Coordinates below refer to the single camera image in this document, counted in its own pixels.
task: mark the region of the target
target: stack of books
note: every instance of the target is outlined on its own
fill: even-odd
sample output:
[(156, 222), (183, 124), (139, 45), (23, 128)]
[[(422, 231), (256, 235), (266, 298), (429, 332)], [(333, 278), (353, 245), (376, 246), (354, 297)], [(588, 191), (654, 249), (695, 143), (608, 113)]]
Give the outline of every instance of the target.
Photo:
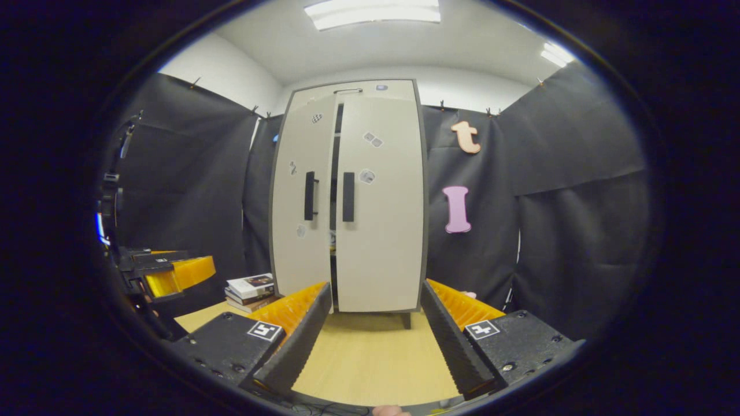
[(252, 313), (278, 298), (275, 297), (275, 282), (272, 273), (226, 281), (226, 302), (244, 312)]

